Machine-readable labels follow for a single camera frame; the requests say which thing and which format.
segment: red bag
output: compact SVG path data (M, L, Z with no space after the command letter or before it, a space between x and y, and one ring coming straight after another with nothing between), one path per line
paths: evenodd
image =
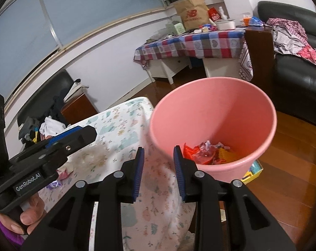
M215 8L211 8L208 10L209 18L213 21L217 21L221 19L221 16L218 14L217 10Z

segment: pink cloth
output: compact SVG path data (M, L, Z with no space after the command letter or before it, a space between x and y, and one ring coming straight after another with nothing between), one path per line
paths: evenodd
M308 36L306 35L305 29L298 21L290 21L281 18L269 18L267 24L271 26L284 27L292 35L295 35L303 44L305 44L305 47L303 47L303 49L295 55L300 56L316 65L316 50L308 43Z

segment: black leather chair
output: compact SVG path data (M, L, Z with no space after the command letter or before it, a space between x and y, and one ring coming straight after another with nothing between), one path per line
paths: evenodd
M54 104L54 97L64 97L69 92L74 81L65 69L52 75L23 105L18 112L18 126L25 123L25 119L41 118L45 111Z
M316 48L315 12L294 5L261 1L258 14L264 22L268 18L298 21L307 33L309 44ZM296 56L277 54L273 71L271 97L276 109L316 125L316 65Z

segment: pink trash bin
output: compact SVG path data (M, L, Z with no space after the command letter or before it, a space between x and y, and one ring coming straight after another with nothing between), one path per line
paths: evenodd
M241 179L269 147L277 125L269 97L257 86L230 77L199 79L170 92L156 106L150 135L158 149L173 158L173 148L222 142L241 159L197 165L216 180Z

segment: white container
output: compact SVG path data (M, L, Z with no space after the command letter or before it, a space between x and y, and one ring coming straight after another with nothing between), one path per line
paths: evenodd
M236 29L236 20L218 20L215 24L218 30Z

